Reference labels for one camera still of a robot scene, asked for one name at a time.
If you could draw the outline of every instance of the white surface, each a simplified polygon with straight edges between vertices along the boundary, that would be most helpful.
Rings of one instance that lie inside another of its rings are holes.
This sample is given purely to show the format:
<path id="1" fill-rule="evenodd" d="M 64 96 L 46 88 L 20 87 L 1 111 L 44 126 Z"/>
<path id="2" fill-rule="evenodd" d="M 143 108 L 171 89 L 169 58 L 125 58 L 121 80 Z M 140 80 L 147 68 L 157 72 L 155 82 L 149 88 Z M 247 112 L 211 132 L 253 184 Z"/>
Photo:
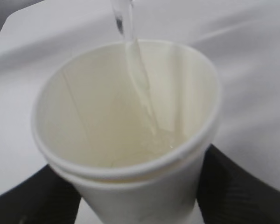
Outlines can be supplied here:
<path id="1" fill-rule="evenodd" d="M 280 0 L 263 2 L 137 1 L 137 29 L 191 43 L 215 62 L 225 90 L 215 144 L 280 190 Z M 0 194 L 45 164 L 29 124 L 39 88 L 65 60 L 114 40 L 107 0 L 47 0 L 8 18 L 0 33 Z M 88 211 L 82 206 L 77 221 L 87 223 Z"/>

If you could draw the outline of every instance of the water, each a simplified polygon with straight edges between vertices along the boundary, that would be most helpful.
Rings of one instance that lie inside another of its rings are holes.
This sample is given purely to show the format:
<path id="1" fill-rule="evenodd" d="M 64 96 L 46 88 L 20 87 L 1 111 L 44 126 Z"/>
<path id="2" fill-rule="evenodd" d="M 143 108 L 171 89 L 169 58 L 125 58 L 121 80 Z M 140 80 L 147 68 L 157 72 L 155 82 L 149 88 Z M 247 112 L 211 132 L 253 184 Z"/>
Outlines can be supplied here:
<path id="1" fill-rule="evenodd" d="M 145 64 L 142 60 L 141 50 L 135 34 L 133 25 L 133 1 L 132 0 L 112 0 L 113 11 L 116 24 L 120 34 L 123 36 L 126 45 L 126 61 L 127 69 L 131 79 L 131 83 L 137 93 L 138 100 L 142 105 L 142 116 L 146 120 L 149 130 L 146 135 L 141 137 L 143 148 L 139 150 L 133 157 L 127 156 L 120 158 L 114 162 L 116 165 L 133 165 L 136 161 L 147 161 L 155 159 L 174 147 L 181 144 L 184 140 L 182 134 L 181 121 L 181 102 L 182 88 L 181 80 L 176 80 L 176 116 L 175 131 L 169 132 L 162 130 L 158 125 L 158 120 L 154 111 L 152 99 L 150 96 L 149 75 Z"/>

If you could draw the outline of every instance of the cup rim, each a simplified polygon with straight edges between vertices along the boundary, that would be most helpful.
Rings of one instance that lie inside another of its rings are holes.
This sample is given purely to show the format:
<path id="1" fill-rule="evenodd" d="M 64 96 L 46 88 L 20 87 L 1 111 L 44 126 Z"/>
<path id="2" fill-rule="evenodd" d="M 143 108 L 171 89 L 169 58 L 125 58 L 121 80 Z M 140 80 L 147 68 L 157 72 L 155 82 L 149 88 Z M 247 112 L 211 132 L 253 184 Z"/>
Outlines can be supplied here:
<path id="1" fill-rule="evenodd" d="M 69 59 L 66 61 L 59 69 L 57 69 L 52 77 L 45 83 L 42 87 L 41 91 L 38 93 L 36 101 L 33 105 L 32 109 L 32 117 L 31 117 L 31 128 L 32 128 L 32 135 L 36 142 L 38 149 L 44 154 L 44 156 L 49 160 L 52 161 L 55 165 L 57 165 L 62 170 L 70 173 L 75 174 L 78 176 L 92 178 L 92 179 L 104 179 L 104 180 L 118 180 L 118 179 L 126 179 L 131 177 L 137 177 L 152 173 L 154 171 L 160 170 L 164 167 L 167 167 L 171 164 L 179 162 L 185 155 L 192 152 L 200 142 L 202 142 L 203 138 L 207 133 L 211 130 L 211 127 L 214 125 L 215 121 L 218 118 L 221 103 L 222 103 L 222 87 L 219 82 L 217 69 L 213 65 L 213 63 L 201 52 L 198 50 L 189 47 L 187 45 L 174 43 L 170 41 L 164 40 L 139 40 L 139 42 L 147 42 L 147 43 L 161 43 L 161 44 L 172 44 L 179 48 L 184 48 L 187 51 L 192 51 L 205 62 L 212 70 L 212 75 L 215 77 L 216 87 L 217 87 L 217 97 L 215 98 L 214 106 L 210 110 L 210 114 L 207 119 L 204 121 L 200 129 L 191 137 L 188 141 L 184 142 L 182 145 L 177 147 L 175 150 L 153 160 L 148 161 L 145 163 L 122 167 L 122 168 L 97 168 L 85 165 L 79 165 L 74 162 L 68 161 L 66 159 L 58 157 L 56 154 L 49 150 L 49 147 L 42 141 L 41 137 L 38 134 L 37 130 L 37 108 L 39 105 L 39 101 L 43 96 L 43 93 L 46 90 L 47 85 L 51 82 L 51 80 L 57 75 L 57 73 L 62 70 L 65 66 L 69 63 L 77 60 L 78 58 L 89 54 L 92 51 L 99 50 L 101 48 L 107 48 L 114 45 L 120 45 L 122 42 L 112 42 L 109 44 L 104 44 L 99 47 L 93 48 L 88 50 L 85 53 L 82 53 L 74 58 Z"/>

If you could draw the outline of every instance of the white tablecloth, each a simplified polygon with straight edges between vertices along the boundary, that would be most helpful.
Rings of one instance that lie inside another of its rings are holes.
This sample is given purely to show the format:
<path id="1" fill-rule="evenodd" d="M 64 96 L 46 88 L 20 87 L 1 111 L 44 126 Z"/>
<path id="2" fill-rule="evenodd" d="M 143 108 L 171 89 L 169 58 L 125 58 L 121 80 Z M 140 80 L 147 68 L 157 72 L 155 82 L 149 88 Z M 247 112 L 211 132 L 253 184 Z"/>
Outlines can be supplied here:
<path id="1" fill-rule="evenodd" d="M 190 44 L 216 64 L 224 105 L 214 144 L 280 190 L 280 0 L 139 0 L 135 20 L 140 38 Z M 108 0 L 46 0 L 8 18 L 0 33 L 0 194 L 45 164 L 29 123 L 44 81 L 65 60 L 115 40 Z"/>

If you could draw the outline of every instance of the white paper cup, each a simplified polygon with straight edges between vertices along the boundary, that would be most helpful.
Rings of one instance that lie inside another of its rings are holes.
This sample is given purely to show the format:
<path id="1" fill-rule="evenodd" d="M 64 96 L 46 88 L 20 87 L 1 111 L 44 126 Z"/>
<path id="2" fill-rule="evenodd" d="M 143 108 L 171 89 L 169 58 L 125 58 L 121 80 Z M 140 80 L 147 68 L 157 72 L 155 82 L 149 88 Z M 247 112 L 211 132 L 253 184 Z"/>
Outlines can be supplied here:
<path id="1" fill-rule="evenodd" d="M 49 165 L 76 187 L 104 223 L 183 223 L 195 202 L 204 151 L 217 129 L 220 85 L 211 62 L 192 48 L 165 41 L 141 41 L 140 48 L 147 71 L 152 74 L 152 98 L 164 102 L 156 108 L 161 126 L 170 127 L 175 103 L 171 97 L 173 84 L 163 84 L 162 79 L 183 78 L 187 142 L 154 161 L 129 167 L 90 167 L 76 159 L 84 153 L 85 145 L 63 76 L 66 74 L 70 84 L 79 86 L 76 97 L 82 103 L 95 97 L 94 88 L 114 94 L 107 83 L 126 72 L 122 43 L 78 56 L 56 72 L 35 104 L 34 138 Z M 188 103 L 193 100 L 194 108 Z"/>

